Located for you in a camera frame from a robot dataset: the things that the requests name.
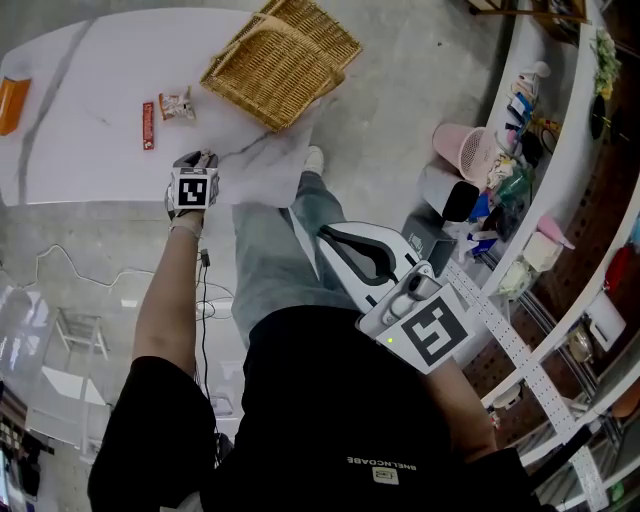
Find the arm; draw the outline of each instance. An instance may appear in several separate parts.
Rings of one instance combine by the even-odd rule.
[[[184,215],[197,223],[202,222],[202,216],[200,212]],[[194,234],[183,227],[173,229],[140,308],[133,359],[161,357],[193,375],[197,255]]]
[[[465,462],[497,451],[489,415],[453,359],[420,380],[449,426],[454,450]]]

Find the orange object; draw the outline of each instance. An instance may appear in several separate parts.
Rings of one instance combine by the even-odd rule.
[[[631,416],[640,402],[640,380],[635,381],[611,407],[614,418]]]
[[[0,135],[9,135],[18,127],[20,114],[31,80],[4,78],[0,87]]]

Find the white table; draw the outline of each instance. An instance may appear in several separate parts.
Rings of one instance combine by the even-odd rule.
[[[9,52],[0,77],[32,78],[18,129],[0,137],[8,206],[161,201],[173,162],[220,157],[219,202],[285,207],[295,197],[315,108],[272,134],[199,84],[250,14],[156,9],[77,23]],[[162,121],[158,94],[192,85],[197,120]],[[155,149],[142,149],[142,104],[155,102]]]

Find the red candy bar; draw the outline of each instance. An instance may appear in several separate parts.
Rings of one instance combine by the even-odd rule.
[[[142,148],[153,149],[153,101],[142,104]]]

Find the wristband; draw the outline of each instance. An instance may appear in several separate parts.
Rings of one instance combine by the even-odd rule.
[[[202,221],[195,220],[191,217],[174,217],[171,221],[171,226],[169,227],[169,233],[171,233],[174,228],[177,227],[185,228],[191,231],[193,236],[196,237],[196,240],[199,240],[200,235],[202,234]]]

